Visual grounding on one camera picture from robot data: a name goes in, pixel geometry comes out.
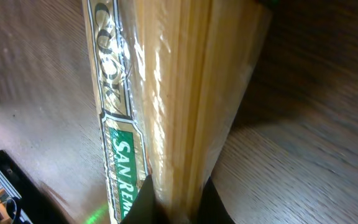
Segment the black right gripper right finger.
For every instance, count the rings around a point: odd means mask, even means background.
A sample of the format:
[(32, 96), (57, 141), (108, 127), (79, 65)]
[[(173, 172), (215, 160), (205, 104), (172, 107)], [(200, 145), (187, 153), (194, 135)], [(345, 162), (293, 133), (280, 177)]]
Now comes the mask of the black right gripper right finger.
[(196, 222), (198, 224), (234, 224), (211, 177), (204, 186)]

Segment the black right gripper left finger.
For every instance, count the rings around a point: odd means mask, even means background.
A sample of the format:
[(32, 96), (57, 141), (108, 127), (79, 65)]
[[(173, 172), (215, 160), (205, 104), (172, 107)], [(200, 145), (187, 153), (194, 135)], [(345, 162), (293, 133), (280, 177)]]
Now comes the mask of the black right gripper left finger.
[(157, 224), (158, 215), (152, 176), (148, 175), (121, 224)]

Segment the orange spaghetti package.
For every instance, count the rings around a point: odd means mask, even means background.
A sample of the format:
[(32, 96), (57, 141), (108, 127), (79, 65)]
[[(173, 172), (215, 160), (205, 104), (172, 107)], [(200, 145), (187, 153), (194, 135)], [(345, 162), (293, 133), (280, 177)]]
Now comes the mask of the orange spaghetti package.
[(84, 0), (112, 223), (146, 180), (173, 223), (195, 220), (276, 1)]

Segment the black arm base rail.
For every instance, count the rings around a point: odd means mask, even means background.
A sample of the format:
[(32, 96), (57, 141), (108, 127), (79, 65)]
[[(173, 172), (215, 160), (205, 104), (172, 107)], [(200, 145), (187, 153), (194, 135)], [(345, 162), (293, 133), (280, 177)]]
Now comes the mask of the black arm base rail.
[(68, 223), (60, 209), (34, 185), (5, 151), (0, 151), (0, 183), (8, 196), (17, 201), (22, 222)]

